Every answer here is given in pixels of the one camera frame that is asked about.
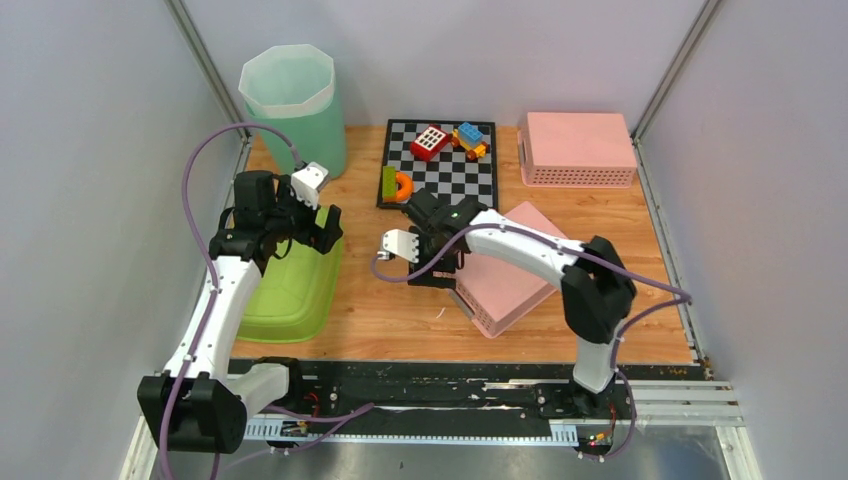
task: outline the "robotic arm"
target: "robotic arm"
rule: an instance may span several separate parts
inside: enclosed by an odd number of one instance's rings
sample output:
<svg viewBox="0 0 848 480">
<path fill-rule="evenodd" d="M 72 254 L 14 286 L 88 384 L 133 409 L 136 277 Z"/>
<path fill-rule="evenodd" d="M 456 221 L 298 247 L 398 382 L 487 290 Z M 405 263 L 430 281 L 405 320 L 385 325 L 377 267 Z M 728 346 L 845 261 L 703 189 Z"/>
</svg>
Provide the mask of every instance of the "robotic arm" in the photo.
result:
<svg viewBox="0 0 848 480">
<path fill-rule="evenodd" d="M 415 226 L 409 232 L 387 232 L 378 258 L 400 256 L 410 262 L 410 273 L 433 260 L 457 233 L 467 232 L 410 285 L 454 288 L 455 280 L 445 274 L 462 268 L 466 253 L 496 257 L 547 280 L 562 292 L 566 323 L 577 334 L 574 381 L 591 395 L 610 386 L 615 335 L 630 313 L 636 287 L 632 280 L 560 249 L 586 252 L 623 267 L 608 240 L 596 236 L 582 243 L 554 237 L 512 222 L 473 198 L 448 205 L 425 190 L 412 195 L 403 213 Z M 468 228 L 484 224 L 495 228 Z"/>
<path fill-rule="evenodd" d="M 145 376 L 138 401 L 158 445 L 165 405 L 184 362 L 190 361 L 170 417 L 170 450 L 232 453 L 242 442 L 248 419 L 289 392 L 289 367 L 261 363 L 228 381 L 230 351 L 247 303 L 277 244 L 297 241 L 321 254 L 341 238 L 341 210 L 331 205 L 324 227 L 315 224 L 318 196 L 329 173 L 311 163 L 291 176 L 243 172 L 234 181 L 235 202 L 221 214 L 209 254 L 219 275 L 217 298 L 202 335 L 210 273 L 186 333 L 160 375 Z M 227 227 L 232 214 L 232 227 Z"/>
</svg>

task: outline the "gray floor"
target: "gray floor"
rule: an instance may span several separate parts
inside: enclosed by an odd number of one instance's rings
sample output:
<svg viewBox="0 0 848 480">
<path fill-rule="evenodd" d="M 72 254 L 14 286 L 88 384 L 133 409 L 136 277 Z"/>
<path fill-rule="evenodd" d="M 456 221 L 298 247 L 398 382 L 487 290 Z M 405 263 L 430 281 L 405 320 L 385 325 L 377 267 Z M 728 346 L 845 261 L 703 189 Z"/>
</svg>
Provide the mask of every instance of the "gray floor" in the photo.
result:
<svg viewBox="0 0 848 480">
<path fill-rule="evenodd" d="M 246 442 L 222 467 L 258 450 Z M 173 453 L 175 478 L 209 478 L 211 456 Z M 226 470 L 227 479 L 431 480 L 588 478 L 720 480 L 728 478 L 715 430 L 707 427 L 653 427 L 637 433 L 629 450 L 602 465 L 578 460 L 571 449 L 555 447 L 364 445 L 328 443 L 286 458 L 261 456 Z"/>
</svg>

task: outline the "checkerboard black border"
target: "checkerboard black border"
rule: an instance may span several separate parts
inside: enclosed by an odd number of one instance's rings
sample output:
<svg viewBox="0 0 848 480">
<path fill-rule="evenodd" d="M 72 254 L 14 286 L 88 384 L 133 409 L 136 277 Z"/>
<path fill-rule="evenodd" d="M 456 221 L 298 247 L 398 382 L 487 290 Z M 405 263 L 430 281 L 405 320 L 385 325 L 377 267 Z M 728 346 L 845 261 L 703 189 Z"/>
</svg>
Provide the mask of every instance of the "checkerboard black border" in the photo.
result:
<svg viewBox="0 0 848 480">
<path fill-rule="evenodd" d="M 377 175 L 377 208 L 384 208 L 387 210 L 400 210 L 405 205 L 404 203 L 391 203 L 391 202 L 383 202 L 383 189 L 382 189 L 382 176 L 383 176 L 383 167 L 389 161 L 389 142 L 391 142 L 392 138 L 392 124 L 393 123 L 426 123 L 426 124 L 442 124 L 442 123 L 453 123 L 456 125 L 460 125 L 463 122 L 468 122 L 472 125 L 486 125 L 490 128 L 491 134 L 491 151 L 489 155 L 492 157 L 492 208 L 498 209 L 498 152 L 497 152 L 497 137 L 495 128 L 495 122 L 477 122 L 472 120 L 416 120 L 416 119 L 408 119 L 408 118 L 390 118 L 386 122 L 386 140 L 383 145 L 383 159 L 380 161 L 380 171 Z"/>
</svg>

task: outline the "blue toy block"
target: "blue toy block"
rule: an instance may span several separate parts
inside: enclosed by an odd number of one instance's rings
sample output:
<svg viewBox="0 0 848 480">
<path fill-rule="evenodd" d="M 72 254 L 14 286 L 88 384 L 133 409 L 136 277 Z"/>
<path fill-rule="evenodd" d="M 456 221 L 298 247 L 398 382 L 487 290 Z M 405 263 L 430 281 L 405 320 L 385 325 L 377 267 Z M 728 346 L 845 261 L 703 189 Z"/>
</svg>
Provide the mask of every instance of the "blue toy block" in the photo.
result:
<svg viewBox="0 0 848 480">
<path fill-rule="evenodd" d="M 470 145 L 472 148 L 476 147 L 483 141 L 483 134 L 480 133 L 480 130 L 468 122 L 460 125 L 457 130 L 459 132 L 459 139 Z"/>
</svg>

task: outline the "white wall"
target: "white wall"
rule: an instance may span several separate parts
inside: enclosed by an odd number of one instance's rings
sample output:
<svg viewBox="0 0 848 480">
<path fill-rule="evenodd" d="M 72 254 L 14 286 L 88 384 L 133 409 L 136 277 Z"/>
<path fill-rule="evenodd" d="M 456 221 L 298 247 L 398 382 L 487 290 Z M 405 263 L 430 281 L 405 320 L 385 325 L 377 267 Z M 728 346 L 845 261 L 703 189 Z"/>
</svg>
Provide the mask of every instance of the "white wall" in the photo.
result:
<svg viewBox="0 0 848 480">
<path fill-rule="evenodd" d="M 230 94 L 272 45 L 335 58 L 345 120 L 624 113 L 633 128 L 703 0 L 187 0 Z"/>
<path fill-rule="evenodd" d="M 725 3 L 645 161 L 764 477 L 845 478 L 848 3 Z"/>
<path fill-rule="evenodd" d="M 161 1 L 0 6 L 0 476 L 115 478 L 202 272 L 186 156 L 225 123 Z M 201 159 L 207 233 L 237 135 Z"/>
</svg>

